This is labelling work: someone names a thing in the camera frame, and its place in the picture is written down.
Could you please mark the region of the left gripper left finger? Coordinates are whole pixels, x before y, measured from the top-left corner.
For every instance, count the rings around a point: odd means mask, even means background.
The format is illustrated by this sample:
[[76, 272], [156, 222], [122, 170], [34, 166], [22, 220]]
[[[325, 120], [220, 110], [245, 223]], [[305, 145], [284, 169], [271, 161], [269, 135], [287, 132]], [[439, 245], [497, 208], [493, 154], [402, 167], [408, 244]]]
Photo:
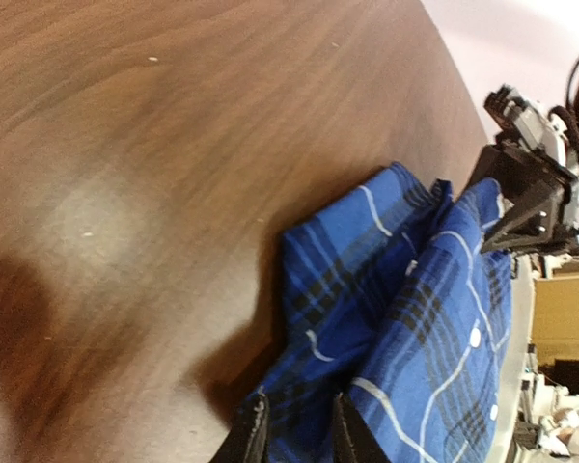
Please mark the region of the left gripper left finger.
[[246, 401], [232, 428], [212, 456], [211, 463], [263, 463], [268, 461], [269, 402], [257, 393]]

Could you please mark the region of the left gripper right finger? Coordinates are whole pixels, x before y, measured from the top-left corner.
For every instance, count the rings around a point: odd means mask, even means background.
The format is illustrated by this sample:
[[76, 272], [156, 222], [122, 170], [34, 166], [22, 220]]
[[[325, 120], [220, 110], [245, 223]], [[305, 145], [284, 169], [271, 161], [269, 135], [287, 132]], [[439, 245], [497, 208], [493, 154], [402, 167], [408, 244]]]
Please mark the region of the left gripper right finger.
[[332, 446], [336, 463], [390, 462], [347, 395], [334, 401]]

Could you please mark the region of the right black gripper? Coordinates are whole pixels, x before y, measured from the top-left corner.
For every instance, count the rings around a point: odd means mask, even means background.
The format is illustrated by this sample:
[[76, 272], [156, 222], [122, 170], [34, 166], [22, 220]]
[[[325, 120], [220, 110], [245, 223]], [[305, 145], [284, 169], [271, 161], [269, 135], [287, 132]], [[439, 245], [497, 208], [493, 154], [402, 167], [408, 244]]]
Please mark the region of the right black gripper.
[[481, 252], [558, 255], [572, 249], [579, 178], [543, 150], [516, 144], [483, 147], [468, 184], [491, 178], [499, 183], [501, 216], [484, 235]]

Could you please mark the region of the blue plaid long sleeve shirt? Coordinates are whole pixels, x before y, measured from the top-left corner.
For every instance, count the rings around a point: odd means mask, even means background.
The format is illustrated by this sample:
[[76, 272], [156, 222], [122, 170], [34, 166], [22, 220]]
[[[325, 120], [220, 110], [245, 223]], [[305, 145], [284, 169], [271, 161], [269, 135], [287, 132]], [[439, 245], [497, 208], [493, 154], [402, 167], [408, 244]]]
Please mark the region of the blue plaid long sleeve shirt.
[[259, 389], [273, 462], [329, 462], [346, 394], [392, 462], [483, 462], [511, 329], [511, 262], [485, 252], [499, 184], [455, 196], [399, 163], [287, 230], [287, 347]]

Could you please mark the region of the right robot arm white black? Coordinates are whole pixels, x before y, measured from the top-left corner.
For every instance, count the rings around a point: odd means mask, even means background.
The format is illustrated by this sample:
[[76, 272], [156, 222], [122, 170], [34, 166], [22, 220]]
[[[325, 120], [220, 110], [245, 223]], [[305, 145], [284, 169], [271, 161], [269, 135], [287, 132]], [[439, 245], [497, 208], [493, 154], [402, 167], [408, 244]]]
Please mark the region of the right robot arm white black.
[[505, 205], [483, 250], [579, 258], [579, 58], [564, 105], [546, 110], [503, 85], [483, 107], [500, 130], [482, 149], [469, 182], [496, 180]]

